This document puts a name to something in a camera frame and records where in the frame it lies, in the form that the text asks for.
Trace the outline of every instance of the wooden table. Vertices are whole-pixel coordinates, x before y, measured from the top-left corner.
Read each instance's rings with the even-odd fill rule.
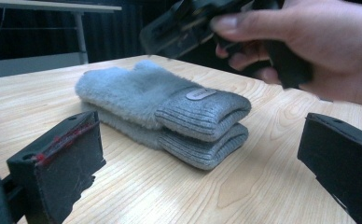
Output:
[[[91,69],[131,69],[140,56],[0,78],[0,176],[6,159],[81,112],[74,86]],[[262,81],[176,60],[149,59],[205,87],[233,91],[253,106],[245,144],[211,172],[134,143],[101,125],[107,165],[67,223],[354,223],[297,159],[308,112],[362,130],[362,106],[320,101]]]

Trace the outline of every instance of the fingernail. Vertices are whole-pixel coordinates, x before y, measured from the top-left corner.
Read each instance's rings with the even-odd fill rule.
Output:
[[[234,16],[214,17],[210,22],[211,29],[215,32],[234,30],[236,25],[237,18]]]

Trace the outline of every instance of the finger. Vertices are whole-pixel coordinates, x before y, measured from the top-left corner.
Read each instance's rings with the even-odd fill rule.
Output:
[[[225,49],[222,49],[219,45],[216,46],[216,56],[218,58],[228,58],[229,54]]]
[[[257,10],[214,17],[211,28],[224,38],[235,41],[255,39],[285,40],[292,27],[286,10]]]
[[[277,71],[272,67],[260,69],[257,71],[257,77],[267,84],[281,84]]]
[[[243,54],[237,53],[230,58],[230,66],[236,70],[243,70],[246,66],[259,61],[269,60],[269,54],[260,41],[244,44]]]

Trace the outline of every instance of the dark background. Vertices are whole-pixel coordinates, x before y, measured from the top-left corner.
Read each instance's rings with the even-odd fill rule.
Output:
[[[176,0],[46,1],[122,7],[121,11],[112,14],[85,13],[82,17],[90,63],[145,54],[138,40],[140,30],[176,2]],[[0,30],[0,60],[78,51],[74,17],[70,12],[6,9],[2,20],[3,12],[4,10],[0,8],[0,26],[2,24],[3,28],[18,29]],[[215,56],[215,48],[216,43],[210,40],[180,60],[238,73],[229,68],[226,60]],[[265,64],[255,64],[243,74],[249,76]]]

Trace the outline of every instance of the gray mittens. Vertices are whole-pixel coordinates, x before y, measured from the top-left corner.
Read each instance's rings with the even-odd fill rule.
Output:
[[[237,124],[251,109],[247,99],[205,89],[150,61],[141,61],[132,71],[89,71],[78,81],[76,93],[99,111],[103,122],[124,133],[136,130],[126,134],[204,170],[217,166],[248,135]],[[122,122],[127,128],[120,127]],[[154,132],[155,137],[148,137]]]

